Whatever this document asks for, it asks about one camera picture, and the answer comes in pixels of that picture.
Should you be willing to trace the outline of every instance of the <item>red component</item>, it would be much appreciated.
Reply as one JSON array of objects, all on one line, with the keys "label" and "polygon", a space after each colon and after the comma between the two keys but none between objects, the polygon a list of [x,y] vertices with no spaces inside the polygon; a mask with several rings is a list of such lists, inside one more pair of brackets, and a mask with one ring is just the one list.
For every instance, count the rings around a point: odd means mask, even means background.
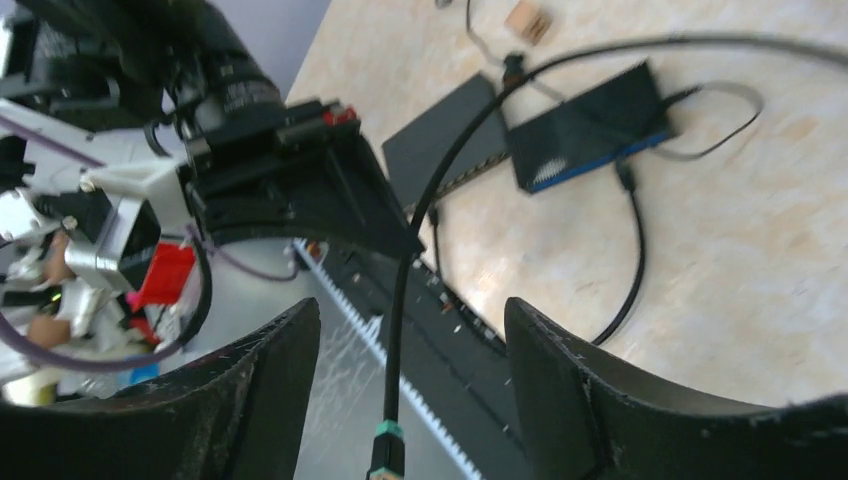
[{"label": "red component", "polygon": [[324,114],[324,123],[329,126],[339,125],[342,123],[350,122],[351,120],[356,120],[359,118],[356,115],[356,110],[353,107],[347,107],[341,112],[327,112]]},{"label": "red component", "polygon": [[147,323],[146,318],[133,318],[130,320],[130,328],[134,328],[141,332],[144,335],[144,339],[147,340],[151,345],[159,345],[162,340],[156,336],[156,332],[150,328],[150,324]]},{"label": "red component", "polygon": [[194,250],[179,245],[160,243],[153,254],[144,284],[130,301],[137,312],[147,305],[173,305],[180,299],[183,287],[194,268]]}]

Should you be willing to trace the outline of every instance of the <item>green cable tip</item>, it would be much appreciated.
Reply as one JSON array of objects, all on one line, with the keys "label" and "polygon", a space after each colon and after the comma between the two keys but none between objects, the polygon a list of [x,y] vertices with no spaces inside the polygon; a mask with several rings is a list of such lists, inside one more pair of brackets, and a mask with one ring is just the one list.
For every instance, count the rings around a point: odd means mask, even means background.
[{"label": "green cable tip", "polygon": [[394,435],[395,437],[403,440],[403,429],[395,421],[383,420],[383,423],[377,426],[377,434],[375,436],[379,437],[384,433]]},{"label": "green cable tip", "polygon": [[388,468],[381,468],[368,474],[368,480],[403,480],[403,475],[398,475]]}]

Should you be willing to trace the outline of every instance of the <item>wooden block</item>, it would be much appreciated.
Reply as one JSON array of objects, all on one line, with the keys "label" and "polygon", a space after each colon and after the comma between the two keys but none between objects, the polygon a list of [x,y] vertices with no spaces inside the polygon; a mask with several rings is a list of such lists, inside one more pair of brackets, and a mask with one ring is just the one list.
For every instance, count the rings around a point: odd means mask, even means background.
[{"label": "wooden block", "polygon": [[550,15],[542,11],[538,5],[526,0],[521,0],[506,17],[506,26],[516,35],[537,45],[545,32],[551,27],[553,20]]}]

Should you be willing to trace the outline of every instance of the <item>screw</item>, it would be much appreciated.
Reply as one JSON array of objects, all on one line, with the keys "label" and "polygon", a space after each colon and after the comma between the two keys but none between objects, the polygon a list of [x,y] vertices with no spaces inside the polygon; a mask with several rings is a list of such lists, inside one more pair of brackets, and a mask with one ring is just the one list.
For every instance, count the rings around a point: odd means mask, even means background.
[{"label": "screw", "polygon": [[72,231],[76,230],[79,223],[77,219],[74,217],[65,217],[62,219],[62,226],[65,227],[65,230]]}]

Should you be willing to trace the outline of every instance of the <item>black plastic mount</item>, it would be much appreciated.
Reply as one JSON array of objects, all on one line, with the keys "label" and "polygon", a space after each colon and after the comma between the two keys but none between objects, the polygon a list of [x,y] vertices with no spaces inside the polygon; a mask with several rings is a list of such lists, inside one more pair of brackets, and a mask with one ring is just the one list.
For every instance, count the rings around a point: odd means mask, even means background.
[{"label": "black plastic mount", "polygon": [[186,144],[189,207],[218,244],[284,236],[420,252],[359,128],[337,103],[257,105]]},{"label": "black plastic mount", "polygon": [[318,304],[304,300],[112,398],[47,408],[0,402],[4,433],[38,445],[2,454],[4,468],[37,469],[39,478],[294,478],[320,334]]},{"label": "black plastic mount", "polygon": [[646,372],[520,298],[504,321],[526,478],[829,478],[848,468],[844,394],[752,405]]}]

